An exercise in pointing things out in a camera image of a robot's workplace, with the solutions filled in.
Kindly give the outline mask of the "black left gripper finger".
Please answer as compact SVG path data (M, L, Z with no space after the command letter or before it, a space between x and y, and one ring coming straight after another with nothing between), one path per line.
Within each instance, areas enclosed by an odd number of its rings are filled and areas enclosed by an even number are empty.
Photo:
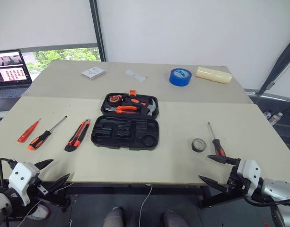
M48 189L49 194L55 193L57 190L61 189L62 186L65 184L67 179L69 178L70 174L66 174L59 178L56 182L54 182Z
M38 162L33 164L33 169L44 169L46 166L48 166L51 162L53 162L53 159L46 159L44 161Z

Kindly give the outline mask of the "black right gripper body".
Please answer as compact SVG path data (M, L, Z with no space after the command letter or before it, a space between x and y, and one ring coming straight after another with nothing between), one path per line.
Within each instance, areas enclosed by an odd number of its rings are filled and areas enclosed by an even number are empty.
M227 181L228 184L227 192L248 192L250 181L237 173L240 161L241 159L237 158L235 164L231 169Z

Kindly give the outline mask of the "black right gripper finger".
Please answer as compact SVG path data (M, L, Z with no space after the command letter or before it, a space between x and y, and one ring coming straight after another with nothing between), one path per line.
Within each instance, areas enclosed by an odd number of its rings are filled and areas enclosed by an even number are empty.
M208 158L219 162L219 163L223 163L223 164L230 164L230 165L235 165L235 159L234 158L230 158L230 157L226 157L226 156L220 156L220 155L208 155Z
M223 185L220 185L217 181L215 180L212 180L208 177L204 177L204 176L201 176L201 175L198 175L198 177L204 181L207 185L209 185L210 187L218 190L218 191L221 191L221 192L227 192L227 187L223 186Z

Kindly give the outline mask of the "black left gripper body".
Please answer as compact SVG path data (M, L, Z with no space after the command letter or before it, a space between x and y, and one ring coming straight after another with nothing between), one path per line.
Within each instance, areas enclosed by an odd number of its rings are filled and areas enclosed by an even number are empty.
M27 194L29 197L40 196L50 196L51 193L47 188L43 186L43 181L39 177L33 177L28 182Z

